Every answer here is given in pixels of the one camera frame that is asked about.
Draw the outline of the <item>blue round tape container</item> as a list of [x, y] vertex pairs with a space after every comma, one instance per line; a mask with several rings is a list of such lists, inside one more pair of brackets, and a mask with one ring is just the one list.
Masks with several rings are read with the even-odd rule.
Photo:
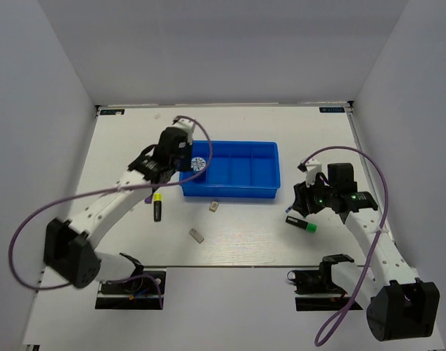
[[[192, 174], [196, 175], [196, 174], [200, 173], [206, 167], [206, 165], [207, 165], [207, 162], [206, 162], [205, 158], [200, 157], [200, 156], [193, 157], [191, 160]], [[204, 182], [205, 179], [206, 179], [206, 172], [204, 171], [198, 177], [196, 177], [194, 179], [194, 181]]]

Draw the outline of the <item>green cap black highlighter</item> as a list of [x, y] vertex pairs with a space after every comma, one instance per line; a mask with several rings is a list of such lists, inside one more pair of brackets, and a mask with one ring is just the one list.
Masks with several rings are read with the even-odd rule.
[[286, 216], [285, 222], [310, 233], [315, 233], [317, 231], [317, 226], [315, 224], [293, 216]]

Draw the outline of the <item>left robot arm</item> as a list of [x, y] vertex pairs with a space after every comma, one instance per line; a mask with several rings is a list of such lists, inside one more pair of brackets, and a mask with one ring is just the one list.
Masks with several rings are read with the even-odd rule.
[[44, 261], [76, 288], [92, 281], [118, 283], [129, 292], [143, 285], [143, 265], [130, 255], [97, 251], [109, 230], [133, 207], [189, 170], [195, 125], [178, 119], [132, 161], [112, 193], [102, 195], [66, 221], [52, 220], [46, 230]]

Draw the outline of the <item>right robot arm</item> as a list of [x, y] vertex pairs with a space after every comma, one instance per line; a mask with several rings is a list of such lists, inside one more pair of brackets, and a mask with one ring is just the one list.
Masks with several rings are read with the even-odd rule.
[[[348, 254], [322, 258], [316, 272], [298, 273], [299, 293], [346, 293], [366, 312], [378, 341], [425, 338], [432, 335], [440, 294], [406, 263], [383, 228], [378, 205], [369, 192], [358, 191], [350, 163], [329, 164], [327, 173], [315, 159], [300, 167], [306, 180], [294, 187], [294, 211], [301, 216], [325, 208], [339, 215], [366, 257], [359, 268]], [[371, 271], [373, 276], [363, 275]]]

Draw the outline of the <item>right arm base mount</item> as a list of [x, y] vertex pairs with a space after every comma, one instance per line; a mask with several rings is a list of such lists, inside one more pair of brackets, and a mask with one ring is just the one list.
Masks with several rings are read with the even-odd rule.
[[343, 289], [327, 286], [316, 270], [291, 270], [287, 281], [295, 287], [297, 312], [337, 312], [349, 302]]

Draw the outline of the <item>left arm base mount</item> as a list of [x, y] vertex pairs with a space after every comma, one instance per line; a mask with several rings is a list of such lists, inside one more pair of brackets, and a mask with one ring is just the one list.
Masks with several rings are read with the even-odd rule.
[[143, 277], [121, 284], [100, 283], [96, 310], [161, 310], [165, 299], [166, 270], [144, 271], [153, 278]]

